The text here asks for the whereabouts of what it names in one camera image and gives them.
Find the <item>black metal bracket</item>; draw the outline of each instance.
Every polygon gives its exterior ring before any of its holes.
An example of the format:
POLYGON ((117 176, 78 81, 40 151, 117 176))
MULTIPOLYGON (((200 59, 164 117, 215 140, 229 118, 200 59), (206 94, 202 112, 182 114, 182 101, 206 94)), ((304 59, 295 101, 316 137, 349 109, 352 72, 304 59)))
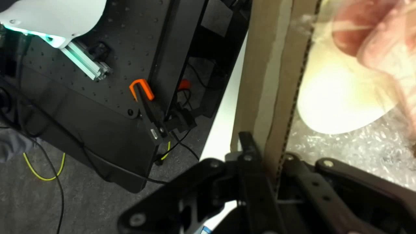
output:
POLYGON ((416 194, 334 159, 315 168, 286 153, 280 194, 272 191, 250 134, 226 163, 204 160, 118 220, 121 233, 196 231, 224 204, 238 207, 213 233, 416 233, 416 194))
POLYGON ((208 159, 139 204, 118 220, 121 233, 194 233, 226 202, 238 200, 247 215, 247 233, 281 231, 271 183, 250 134, 241 134, 246 150, 228 163, 208 159))

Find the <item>wire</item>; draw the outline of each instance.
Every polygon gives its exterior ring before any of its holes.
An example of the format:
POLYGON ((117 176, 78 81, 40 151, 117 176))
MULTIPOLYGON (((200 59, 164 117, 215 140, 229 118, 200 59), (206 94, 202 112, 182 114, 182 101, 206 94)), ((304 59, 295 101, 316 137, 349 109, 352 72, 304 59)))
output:
POLYGON ((203 82, 202 77, 199 75, 198 70, 195 69, 195 66, 194 66, 191 62, 187 62, 187 65, 189 65, 189 66, 191 68, 191 70, 195 73, 196 79, 198 79, 198 82, 200 83, 200 86, 203 86, 203 87, 207 88, 207 90, 219 90, 219 88, 207 86, 207 85, 203 82))
POLYGON ((61 183, 61 179, 60 179, 60 177, 59 177, 59 174, 57 174, 57 172, 56 172, 56 169, 55 169, 55 166, 53 166, 53 164, 52 164, 48 153, 47 153, 47 151, 46 151, 46 150, 43 148, 43 146, 39 144, 37 140, 31 139, 31 142, 33 142, 34 144, 37 144, 37 146, 40 148, 40 151, 43 152, 43 156, 47 159, 47 161, 48 161, 48 164, 50 164, 50 166, 51 166, 51 169, 52 169, 52 172, 53 172, 53 174, 55 174, 55 177, 56 177, 57 186, 59 186, 59 189, 60 189, 60 194, 61 194, 61 212, 60 212, 60 220, 59 220, 57 229, 56 229, 56 233, 59 234, 59 233, 61 233, 61 226, 63 226, 63 220, 64 220, 64 213, 65 213, 65 194, 64 194, 63 183, 61 183))
POLYGON ((196 159, 196 161, 199 161, 199 157, 198 157, 196 152, 193 151, 191 147, 183 144, 182 140, 180 140, 180 138, 177 137, 176 133, 172 133, 172 135, 178 140, 178 144, 181 144, 183 148, 186 148, 189 152, 191 152, 191 155, 196 159))
POLYGON ((185 108, 185 105, 190 105, 191 98, 193 98, 193 92, 191 90, 181 90, 183 96, 185 96, 185 103, 182 104, 182 108, 185 108))
POLYGON ((186 98, 186 103, 183 104, 183 107, 187 104, 190 109, 194 111, 194 107, 191 104, 193 91, 189 91, 189 94, 183 92, 183 96, 186 98))
POLYGON ((173 135, 174 135, 176 139, 177 139, 177 143, 176 143, 169 151, 167 151, 167 152, 164 152, 164 153, 160 153, 160 155, 170 153, 173 150, 176 150, 176 148, 181 144, 181 142, 185 140, 185 138, 186 138, 190 133, 191 133, 191 130, 186 131, 186 134, 185 134, 181 139, 178 139, 178 137, 173 133, 173 135))
POLYGON ((191 147, 189 147, 189 146, 186 146, 186 144, 183 144, 183 143, 181 143, 181 146, 182 146, 183 148, 186 148, 189 152, 191 152, 193 156, 196 159, 196 161, 199 161, 199 156, 196 155, 195 151, 191 150, 191 147))
MULTIPOLYGON (((56 179, 56 177, 46 178, 46 177, 40 176, 40 174, 34 169, 34 166, 31 165, 31 163, 30 163, 26 152, 24 152, 24 159, 25 159, 25 161, 26 161, 26 165, 27 165, 29 170, 30 170, 38 179, 40 179, 40 181, 43 181, 43 182, 52 182, 52 181, 56 179)), ((66 159, 66 155, 65 155, 65 152, 64 152, 64 153, 63 153, 63 159, 61 159, 60 169, 59 169, 57 173, 56 173, 57 177, 61 176, 61 173, 63 173, 63 170, 64 170, 65 159, 66 159)))
MULTIPOLYGON (((168 151, 170 151, 170 147, 172 147, 172 142, 169 140, 168 142, 168 151)), ((164 155, 160 160, 164 161, 165 159, 168 159, 169 156, 169 152, 167 155, 164 155)))
POLYGON ((11 86, 9 83, 7 82, 1 82, 0 86, 3 86, 4 88, 9 90, 9 91, 13 91, 14 95, 17 98, 20 98, 22 101, 25 101, 26 104, 31 105, 34 109, 37 109, 43 117, 46 117, 48 120, 48 122, 51 122, 52 125, 55 125, 61 133, 64 133, 72 142, 74 142, 83 152, 85 157, 89 160, 90 165, 92 166, 92 169, 100 176, 102 179, 104 181, 108 181, 102 173, 100 170, 95 166, 92 159, 90 157, 90 155, 92 155, 95 159, 126 173, 126 174, 130 174, 133 177, 137 177, 137 178, 141 178, 141 179, 144 179, 144 181, 150 181, 150 182, 154 182, 154 183, 160 183, 160 185, 165 185, 167 182, 164 181, 157 181, 157 179, 152 179, 150 177, 146 177, 146 176, 142 176, 142 174, 138 174, 138 173, 134 173, 124 166, 120 166, 96 153, 94 153, 90 148, 87 148, 77 137, 74 137, 66 127, 64 127, 59 121, 56 121, 51 114, 48 114, 43 108, 40 108, 39 105, 37 105, 34 101, 29 100, 22 92, 20 92, 18 90, 16 90, 13 86, 11 86))

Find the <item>translucent plastic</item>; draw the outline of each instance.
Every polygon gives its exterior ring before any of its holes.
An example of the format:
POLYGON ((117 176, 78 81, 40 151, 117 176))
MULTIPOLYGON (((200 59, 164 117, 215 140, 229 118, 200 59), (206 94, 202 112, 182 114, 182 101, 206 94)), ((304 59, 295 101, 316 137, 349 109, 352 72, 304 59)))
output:
POLYGON ((416 160, 408 138, 408 120, 398 108, 378 121, 346 134, 320 134, 295 116, 287 151, 315 164, 334 157, 416 191, 416 160))
POLYGON ((287 151, 334 157, 416 191, 416 0, 323 0, 287 151))

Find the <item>orange clamp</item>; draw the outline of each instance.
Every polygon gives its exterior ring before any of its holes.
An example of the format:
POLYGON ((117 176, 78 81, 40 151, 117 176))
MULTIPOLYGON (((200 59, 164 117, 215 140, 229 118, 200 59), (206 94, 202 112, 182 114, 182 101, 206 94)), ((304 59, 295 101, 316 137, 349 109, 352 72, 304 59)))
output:
POLYGON ((134 98, 135 101, 138 101, 138 94, 135 94, 135 90, 134 90, 134 87, 135 87, 137 85, 141 86, 141 88, 144 91, 146 98, 147 98, 150 101, 155 100, 155 94, 154 94, 151 86, 147 83, 147 81, 146 81, 144 78, 139 78, 139 79, 133 81, 133 82, 130 83, 130 86, 129 86, 129 90, 130 90, 130 92, 131 92, 131 95, 133 95, 133 98, 134 98))

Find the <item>gray floor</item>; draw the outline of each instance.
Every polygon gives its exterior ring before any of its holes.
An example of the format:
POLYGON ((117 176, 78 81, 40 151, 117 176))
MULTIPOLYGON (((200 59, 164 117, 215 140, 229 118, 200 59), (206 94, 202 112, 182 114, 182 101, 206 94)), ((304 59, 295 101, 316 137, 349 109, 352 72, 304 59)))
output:
MULTIPOLYGON (((219 34, 224 34, 230 12, 220 0, 212 0, 208 7, 204 25, 219 34)), ((200 74, 207 78, 209 64, 193 61, 200 74)), ((187 78, 195 79, 191 72, 187 78)), ((196 107, 202 96, 202 87, 194 82, 196 91, 193 104, 196 107)), ((208 137, 212 120, 200 117, 198 127, 185 140, 198 153, 202 152, 208 137)), ((44 143, 50 157, 59 165, 61 152, 44 143)), ((34 148, 29 152, 34 166, 44 176, 52 176, 42 152, 34 148)), ((185 148, 178 147, 170 153, 163 166, 154 166, 151 177, 169 181, 195 164, 195 159, 185 148)), ((61 174, 65 190, 65 216, 63 234, 113 234, 117 233, 117 217, 159 185, 148 183, 139 194, 130 194, 113 183, 102 181, 91 169, 68 157, 61 174)), ((38 181, 27 169, 22 156, 13 157, 7 164, 0 164, 0 234, 53 234, 56 233, 60 215, 60 194, 55 182, 38 181)))

